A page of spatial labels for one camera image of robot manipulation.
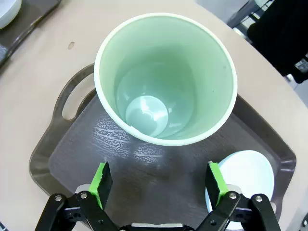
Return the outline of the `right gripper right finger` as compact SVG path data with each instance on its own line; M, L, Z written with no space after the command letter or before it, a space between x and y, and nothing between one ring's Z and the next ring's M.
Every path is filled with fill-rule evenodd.
M240 222L245 231L279 231L268 197L254 194L251 198L228 189L218 163L208 162L205 187L212 211L197 227L198 231L224 231L229 223Z

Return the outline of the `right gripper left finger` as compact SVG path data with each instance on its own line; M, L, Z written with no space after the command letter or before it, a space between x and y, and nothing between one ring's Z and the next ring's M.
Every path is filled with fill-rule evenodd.
M71 231L77 222L86 222L92 231L117 231L104 211L112 187L109 163L101 163L87 190L66 197L52 194L39 218L37 231Z

